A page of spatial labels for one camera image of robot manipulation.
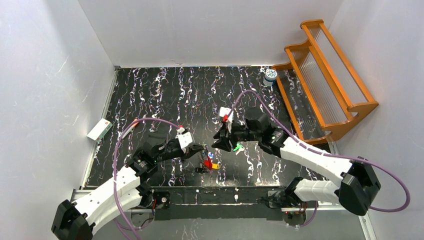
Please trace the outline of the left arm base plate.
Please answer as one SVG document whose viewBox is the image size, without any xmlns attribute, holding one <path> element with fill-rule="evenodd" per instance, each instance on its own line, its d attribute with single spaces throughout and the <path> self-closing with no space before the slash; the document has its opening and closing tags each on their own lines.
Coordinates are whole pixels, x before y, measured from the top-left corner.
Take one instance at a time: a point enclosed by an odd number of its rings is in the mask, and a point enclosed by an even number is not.
<svg viewBox="0 0 424 240">
<path fill-rule="evenodd" d="M 170 200 L 171 194 L 169 191 L 154 190 L 142 195 L 139 206 L 144 209 L 168 209 Z"/>
</svg>

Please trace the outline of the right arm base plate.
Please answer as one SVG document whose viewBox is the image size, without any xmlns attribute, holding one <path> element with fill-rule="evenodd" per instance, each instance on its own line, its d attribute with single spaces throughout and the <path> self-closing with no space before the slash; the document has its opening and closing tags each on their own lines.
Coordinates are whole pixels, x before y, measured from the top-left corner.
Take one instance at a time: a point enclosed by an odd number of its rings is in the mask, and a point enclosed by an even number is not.
<svg viewBox="0 0 424 240">
<path fill-rule="evenodd" d="M 290 212 L 303 213 L 319 206 L 315 201 L 300 200 L 294 194 L 286 194 L 284 190 L 269 190 L 265 196 L 258 198 L 257 203 L 265 204 L 271 209 L 291 208 Z"/>
</svg>

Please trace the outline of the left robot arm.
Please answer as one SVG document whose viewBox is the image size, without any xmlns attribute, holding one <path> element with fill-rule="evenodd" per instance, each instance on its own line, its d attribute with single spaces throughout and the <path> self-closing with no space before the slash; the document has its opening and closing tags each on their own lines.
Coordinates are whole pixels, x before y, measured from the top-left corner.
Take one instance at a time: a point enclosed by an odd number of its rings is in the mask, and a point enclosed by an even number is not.
<svg viewBox="0 0 424 240">
<path fill-rule="evenodd" d="M 151 136 L 108 181 L 75 201 L 64 200 L 51 226 L 59 240 L 91 240 L 105 224 L 137 206 L 148 205 L 151 187 L 147 180 L 163 161 L 186 160 L 205 150 L 193 141 L 165 140 Z"/>
</svg>

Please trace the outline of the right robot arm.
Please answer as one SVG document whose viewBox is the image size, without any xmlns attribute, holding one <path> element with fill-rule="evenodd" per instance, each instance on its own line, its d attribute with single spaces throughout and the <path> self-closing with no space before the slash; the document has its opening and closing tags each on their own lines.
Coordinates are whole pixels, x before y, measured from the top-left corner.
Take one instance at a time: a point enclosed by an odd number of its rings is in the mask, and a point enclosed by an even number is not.
<svg viewBox="0 0 424 240">
<path fill-rule="evenodd" d="M 222 126 L 214 135 L 213 148 L 232 151 L 239 142 L 257 142 L 264 152 L 307 167 L 325 180 L 294 178 L 275 198 L 265 200 L 275 205 L 292 205 L 311 201 L 339 204 L 352 214 L 363 216 L 371 208 L 381 184 L 371 165 L 361 159 L 336 157 L 307 144 L 283 129 L 273 126 L 269 117 L 257 108 L 248 109 L 245 124 L 233 121 L 230 108 L 221 107 L 218 117 Z"/>
</svg>

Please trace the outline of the keyring with coloured tags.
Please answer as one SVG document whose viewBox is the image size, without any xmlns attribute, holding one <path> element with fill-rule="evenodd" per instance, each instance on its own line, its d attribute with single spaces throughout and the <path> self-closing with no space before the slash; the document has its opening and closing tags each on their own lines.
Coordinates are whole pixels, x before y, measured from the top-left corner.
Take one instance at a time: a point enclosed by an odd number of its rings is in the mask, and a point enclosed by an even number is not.
<svg viewBox="0 0 424 240">
<path fill-rule="evenodd" d="M 198 174 L 210 173 L 212 170 L 219 170 L 220 165 L 213 162 L 214 155 L 209 152 L 208 148 L 197 153 L 199 165 L 194 169 Z"/>
</svg>

